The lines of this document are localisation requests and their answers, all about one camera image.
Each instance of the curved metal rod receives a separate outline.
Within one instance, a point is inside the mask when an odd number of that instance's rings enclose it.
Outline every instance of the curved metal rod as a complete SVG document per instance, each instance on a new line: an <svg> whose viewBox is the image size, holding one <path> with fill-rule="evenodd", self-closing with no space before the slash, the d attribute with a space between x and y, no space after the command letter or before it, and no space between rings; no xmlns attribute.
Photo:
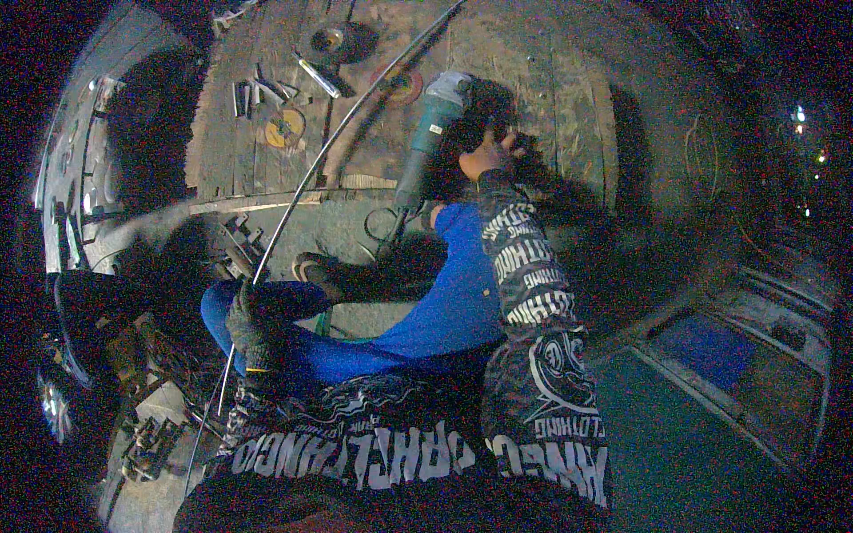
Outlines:
<svg viewBox="0 0 853 533"><path fill-rule="evenodd" d="M334 131L334 133L328 138L328 141L326 141L326 144L322 147L322 150L320 150L320 153L317 155L316 159L314 159L314 164L311 165L311 168L308 169L308 171L305 173L305 177L302 178L302 181L299 183L299 186L296 188L296 191L293 193L293 200L291 200L290 205L288 205L287 209L284 211L284 215L281 217L281 220L279 221L278 226L276 227L276 231L272 235L272 239L270 239L270 245L267 246L266 252L264 252L264 256L261 258L261 262L258 264L258 269L255 271L255 277L252 279L253 285L258 284L258 280L260 279L261 272L264 270L264 267L266 266L267 262L270 260L270 255L272 254L273 249L276 247L276 244L278 243L278 240L281 237L281 232L284 230L284 225L287 224L287 221L290 219L290 215L291 215L291 213L293 213L293 208L296 207L296 205L299 203L299 198L302 196L302 193L305 191L305 186L308 185L308 182L310 181L311 177L314 175L314 172L316 172L317 167L320 166L320 162L326 156L326 153L328 152L328 150L332 147L334 142L338 140L338 137L340 137L341 132L343 132L344 128L350 123L350 121L356 115L356 113L358 113L358 110L361 109L362 105L364 105L364 102L371 95L373 95L373 93L376 91L376 88L379 87L379 85L385 80L385 76L387 76L388 73L394 67L396 67L397 64L406 55L409 54L409 52L411 52L419 44L421 44L421 42L423 42L423 40L426 39L427 36L429 36L437 27L441 26L441 24L443 24L445 20L450 18L454 14L454 12L459 8L459 6L463 5L466 1L467 0L458 0L458 2L456 2L452 6L450 6L450 8L447 9L447 11L445 11L440 17L438 17L435 20L435 22L433 22L426 30L424 30L421 33L421 35L417 36L415 38L415 40L413 40L411 42L411 44L408 47L406 47L406 49L403 50L400 53L400 55L398 55L394 61L392 61L391 63L388 64L388 67L386 67L386 69L384 71L382 71L382 74L380 74L379 77L376 78L376 81L374 81L373 84L370 85L370 87L367 89L367 91L365 91L365 93L362 95L362 97L359 98L355 104L353 104L352 109L350 109L350 112L347 113L346 116L344 117L344 119L340 121L340 125ZM229 369L231 368L231 363L234 361L234 352L235 352L234 345L231 345L231 351L228 355L228 361L225 363L225 370L223 371L223 379L221 381L221 387L222 388L221 388L221 392L219 395L219 405L218 405L218 409L217 409L218 416L222 416L222 406L223 406L223 403L225 401L225 385L228 382L228 373L229 373ZM213 393L211 394L211 401L207 404L207 408L205 409L205 415L203 417L203 420L201 422L201 426L199 428L199 435L195 439L195 446L193 447L193 453L189 456L189 464L187 465L187 482L186 482L186 486L184 488L184 495L183 495L184 498L187 497L187 490L189 490L189 476L190 476L190 474L192 474L192 471L193 471L193 462L195 461L195 453L199 447L199 441L201 439L201 432L204 431L204 423L207 420L207 412L210 410L210 406L211 406L211 403L213 402L214 398L216 398L216 392L217 392L217 389L219 389L219 385L220 384L217 383L217 386L213 388Z"/></svg>

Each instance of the grinding disc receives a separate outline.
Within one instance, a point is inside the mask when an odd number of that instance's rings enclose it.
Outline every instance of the grinding disc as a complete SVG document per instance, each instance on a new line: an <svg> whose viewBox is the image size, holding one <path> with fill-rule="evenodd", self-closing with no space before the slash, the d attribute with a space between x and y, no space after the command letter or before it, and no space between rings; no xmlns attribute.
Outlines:
<svg viewBox="0 0 853 533"><path fill-rule="evenodd" d="M264 138L271 147L290 148L305 133L305 117L296 109L282 109L264 127Z"/></svg>

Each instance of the hand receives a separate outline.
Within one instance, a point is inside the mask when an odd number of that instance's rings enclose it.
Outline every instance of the hand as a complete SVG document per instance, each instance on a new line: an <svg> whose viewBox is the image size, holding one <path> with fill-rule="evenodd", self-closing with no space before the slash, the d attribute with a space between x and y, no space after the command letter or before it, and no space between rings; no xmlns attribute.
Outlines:
<svg viewBox="0 0 853 533"><path fill-rule="evenodd" d="M495 132L486 128L483 134L483 142L470 154L459 156L459 166L468 179L472 182L479 180L480 174L494 169L513 171L513 158L519 158L525 154L523 148L512 152L515 144L515 133L510 133L503 138L500 144L495 144Z"/></svg>
<svg viewBox="0 0 853 533"><path fill-rule="evenodd" d="M247 368L264 368L269 347L264 338L264 326L258 317L258 293L252 280L245 280L234 296L225 318L236 351L246 359Z"/></svg>

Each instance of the black printed sleeve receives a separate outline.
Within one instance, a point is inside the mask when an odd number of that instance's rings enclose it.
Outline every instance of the black printed sleeve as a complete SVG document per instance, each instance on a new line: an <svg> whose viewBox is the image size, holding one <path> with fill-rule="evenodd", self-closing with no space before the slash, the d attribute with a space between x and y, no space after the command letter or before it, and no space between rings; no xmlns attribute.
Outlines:
<svg viewBox="0 0 853 533"><path fill-rule="evenodd" d="M479 179L483 249L489 256L508 337L485 373L480 421L498 475L552 482L608 508L604 424L581 352L586 328L575 295L534 205L505 171Z"/></svg>

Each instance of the angle grinder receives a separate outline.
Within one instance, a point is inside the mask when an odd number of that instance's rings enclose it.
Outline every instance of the angle grinder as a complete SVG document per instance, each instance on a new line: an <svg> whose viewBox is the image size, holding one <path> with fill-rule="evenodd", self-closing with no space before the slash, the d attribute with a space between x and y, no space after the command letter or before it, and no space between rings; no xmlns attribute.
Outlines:
<svg viewBox="0 0 853 533"><path fill-rule="evenodd" d="M378 251L381 260L388 257L403 238L409 216L423 206L423 185L427 163L440 148L441 140L450 125L462 118L470 107L473 93L473 78L463 72L442 72L424 93L421 121L415 128L409 145L409 160L403 174L397 180L394 191L394 213L396 221Z"/></svg>

